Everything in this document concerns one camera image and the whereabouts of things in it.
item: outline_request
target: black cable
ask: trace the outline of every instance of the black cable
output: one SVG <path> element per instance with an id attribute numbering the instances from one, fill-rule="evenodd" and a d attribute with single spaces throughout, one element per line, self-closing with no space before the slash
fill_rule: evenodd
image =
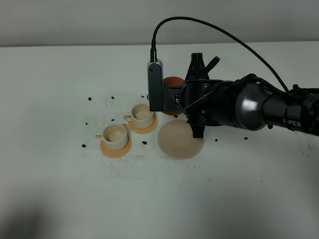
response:
<path id="1" fill-rule="evenodd" d="M 260 84 L 265 86 L 271 93 L 281 97 L 285 101 L 288 101 L 288 102 L 293 102 L 293 101 L 303 102 L 304 101 L 303 97 L 295 95 L 295 94 L 290 94 L 290 93 L 287 93 L 287 92 L 283 92 L 283 91 L 277 89 L 272 84 L 270 84 L 268 81 L 265 81 L 262 78 L 254 77 L 253 80 L 256 81 L 256 82 L 259 82 Z"/>
<path id="2" fill-rule="evenodd" d="M 165 20 L 163 20 L 160 24 L 158 24 L 158 26 L 155 28 L 154 34 L 153 34 L 153 39 L 152 39 L 152 47 L 151 47 L 151 62 L 156 62 L 157 61 L 157 56 L 156 56 L 156 34 L 159 30 L 159 28 L 166 22 L 168 21 L 173 21 L 173 20 L 188 20 L 188 21 L 195 21 L 201 24 L 204 24 L 206 26 L 210 26 L 222 33 L 224 33 L 225 35 L 229 36 L 230 38 L 232 38 L 233 40 L 237 41 L 239 44 L 241 44 L 243 47 L 245 47 L 247 50 L 249 50 L 251 53 L 253 53 L 262 63 L 264 63 L 268 69 L 275 75 L 275 77 L 277 78 L 277 80 L 279 81 L 280 85 L 284 88 L 284 90 L 286 92 L 288 92 L 288 88 L 285 85 L 285 83 L 283 82 L 283 80 L 280 78 L 280 76 L 277 74 L 277 72 L 268 64 L 267 61 L 265 61 L 257 52 L 255 52 L 252 48 L 250 48 L 248 45 L 246 45 L 244 42 L 242 42 L 241 40 L 239 40 L 237 37 L 233 36 L 232 34 L 228 33 L 227 31 L 221 29 L 218 26 L 215 26 L 213 24 L 210 24 L 206 21 L 202 21 L 202 20 L 198 20 L 196 18 L 192 18 L 192 17 L 186 17 L 186 16 L 175 16 L 175 17 L 170 17 L 167 18 Z"/>

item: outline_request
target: small white cup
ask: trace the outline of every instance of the small white cup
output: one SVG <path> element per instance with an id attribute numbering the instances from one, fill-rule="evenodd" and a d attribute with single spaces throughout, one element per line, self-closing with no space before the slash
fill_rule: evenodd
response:
<path id="1" fill-rule="evenodd" d="M 137 128 L 148 128 L 154 123 L 154 112 L 145 104 L 139 104 L 132 108 L 131 112 L 125 113 L 123 118 L 131 121 Z"/>
<path id="2" fill-rule="evenodd" d="M 95 133 L 95 137 L 104 141 L 105 146 L 110 150 L 120 150 L 128 144 L 127 124 L 111 124 L 103 132 Z"/>

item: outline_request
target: white table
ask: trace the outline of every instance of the white table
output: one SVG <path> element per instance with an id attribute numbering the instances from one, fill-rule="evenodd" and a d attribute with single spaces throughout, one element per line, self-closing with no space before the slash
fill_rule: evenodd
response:
<path id="1" fill-rule="evenodd" d="M 319 88 L 319 42 L 249 45 L 289 88 Z M 202 152 L 174 160 L 159 150 L 157 132 L 175 118 L 158 113 L 154 132 L 131 133 L 126 156 L 102 155 L 94 133 L 147 103 L 149 52 L 0 48 L 0 223 L 17 205 L 41 202 L 54 225 L 47 234 L 59 239 L 318 238 L 317 137 L 207 127 Z M 280 87 L 238 44 L 158 46 L 164 76 L 184 78 L 193 52 L 206 64 L 221 58 L 211 79 L 255 73 Z"/>

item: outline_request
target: orange saucer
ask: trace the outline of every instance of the orange saucer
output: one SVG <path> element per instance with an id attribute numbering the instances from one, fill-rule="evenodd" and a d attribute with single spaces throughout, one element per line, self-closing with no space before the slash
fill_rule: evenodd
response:
<path id="1" fill-rule="evenodd" d="M 129 121 L 128 125 L 133 132 L 139 133 L 139 134 L 146 134 L 146 133 L 152 132 L 156 128 L 158 123 L 159 123 L 158 117 L 156 114 L 154 114 L 154 123 L 148 128 L 137 128 L 131 121 Z"/>
<path id="2" fill-rule="evenodd" d="M 101 152 L 109 158 L 120 158 L 124 156 L 130 151 L 131 146 L 132 146 L 132 140 L 131 140 L 131 137 L 129 136 L 128 136 L 128 144 L 120 150 L 110 150 L 109 148 L 105 146 L 103 141 L 100 142 Z"/>

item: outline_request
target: round coaster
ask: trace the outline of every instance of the round coaster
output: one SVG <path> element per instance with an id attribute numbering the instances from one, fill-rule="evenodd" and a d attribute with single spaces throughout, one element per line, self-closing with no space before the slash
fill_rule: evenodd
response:
<path id="1" fill-rule="evenodd" d="M 202 150 L 204 139 L 193 138 L 191 127 L 185 120 L 173 120 L 159 130 L 158 144 L 167 156 L 188 159 Z"/>
<path id="2" fill-rule="evenodd" d="M 120 158 L 124 156 L 130 151 L 131 146 L 132 146 L 132 140 L 131 140 L 131 137 L 129 136 L 128 136 L 128 144 L 120 150 L 110 150 L 105 146 L 103 141 L 100 142 L 101 152 L 109 158 Z"/>
<path id="3" fill-rule="evenodd" d="M 152 132 L 156 126 L 158 125 L 159 120 L 156 114 L 154 114 L 154 123 L 148 127 L 148 128 L 137 128 L 132 122 L 129 121 L 128 125 L 130 127 L 130 129 L 135 132 L 135 133 L 139 133 L 139 134 L 146 134 L 146 133 L 150 133 Z"/>

